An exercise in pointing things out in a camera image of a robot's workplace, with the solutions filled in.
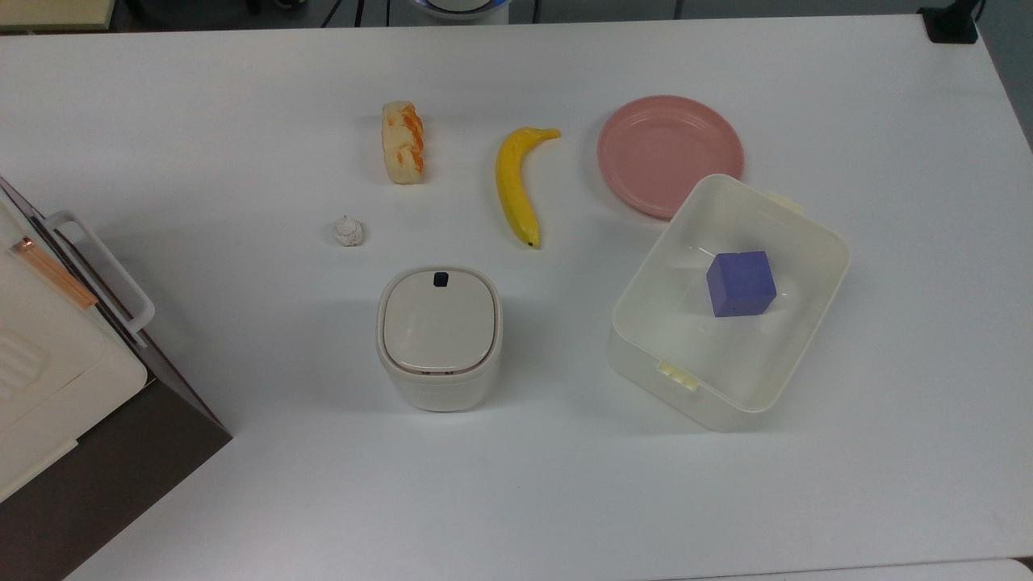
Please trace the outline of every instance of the white lid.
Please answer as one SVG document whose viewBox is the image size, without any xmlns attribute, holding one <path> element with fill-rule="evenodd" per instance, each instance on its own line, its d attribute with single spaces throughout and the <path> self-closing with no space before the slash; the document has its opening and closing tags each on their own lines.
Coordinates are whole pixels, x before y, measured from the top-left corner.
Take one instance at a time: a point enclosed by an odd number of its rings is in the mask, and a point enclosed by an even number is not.
<svg viewBox="0 0 1033 581">
<path fill-rule="evenodd" d="M 384 350 L 396 365 L 414 373 L 468 371 L 492 348 L 495 309 L 488 285 L 470 273 L 413 273 L 387 297 Z"/>
</svg>

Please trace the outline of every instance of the purple cube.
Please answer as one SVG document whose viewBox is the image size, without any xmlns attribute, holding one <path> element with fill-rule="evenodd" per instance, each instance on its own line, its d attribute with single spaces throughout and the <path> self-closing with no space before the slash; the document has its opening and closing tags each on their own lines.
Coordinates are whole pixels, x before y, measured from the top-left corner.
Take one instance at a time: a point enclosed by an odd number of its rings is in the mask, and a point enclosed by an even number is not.
<svg viewBox="0 0 1033 581">
<path fill-rule="evenodd" d="M 775 279 L 768 253 L 728 252 L 714 256 L 707 271 L 714 316 L 760 314 L 775 300 Z"/>
</svg>

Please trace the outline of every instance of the yellow banana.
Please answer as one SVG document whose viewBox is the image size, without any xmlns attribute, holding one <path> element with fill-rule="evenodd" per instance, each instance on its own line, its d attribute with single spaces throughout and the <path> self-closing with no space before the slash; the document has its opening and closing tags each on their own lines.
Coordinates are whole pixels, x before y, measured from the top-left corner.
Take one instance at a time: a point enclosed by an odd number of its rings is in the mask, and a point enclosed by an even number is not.
<svg viewBox="0 0 1033 581">
<path fill-rule="evenodd" d="M 509 220 L 509 227 L 513 228 L 521 242 L 532 248 L 538 248 L 541 239 L 538 235 L 538 219 L 535 218 L 534 208 L 524 190 L 520 165 L 524 155 L 534 149 L 534 146 L 559 136 L 559 129 L 516 129 L 502 142 L 499 156 L 495 159 L 495 185 L 499 188 L 499 201 Z"/>
</svg>

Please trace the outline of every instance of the small white canister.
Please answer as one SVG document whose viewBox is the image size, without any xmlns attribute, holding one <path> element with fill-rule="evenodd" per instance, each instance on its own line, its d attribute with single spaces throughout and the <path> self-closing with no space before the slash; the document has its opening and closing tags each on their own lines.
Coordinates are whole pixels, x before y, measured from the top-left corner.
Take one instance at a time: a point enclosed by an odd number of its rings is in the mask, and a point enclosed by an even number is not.
<svg viewBox="0 0 1033 581">
<path fill-rule="evenodd" d="M 473 269 L 407 270 L 380 297 L 377 355 L 420 409 L 460 411 L 480 403 L 495 385 L 501 348 L 502 302 Z"/>
</svg>

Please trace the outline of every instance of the pink plate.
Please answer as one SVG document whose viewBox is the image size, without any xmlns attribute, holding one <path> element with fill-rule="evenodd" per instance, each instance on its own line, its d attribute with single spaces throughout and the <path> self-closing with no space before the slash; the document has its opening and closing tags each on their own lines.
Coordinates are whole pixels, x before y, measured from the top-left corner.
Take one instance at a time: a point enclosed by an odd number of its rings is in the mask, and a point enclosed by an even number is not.
<svg viewBox="0 0 1033 581">
<path fill-rule="evenodd" d="M 599 167 L 632 208 L 669 220 L 696 182 L 711 174 L 743 177 L 743 145 L 713 109 L 657 95 L 617 110 L 599 133 Z"/>
</svg>

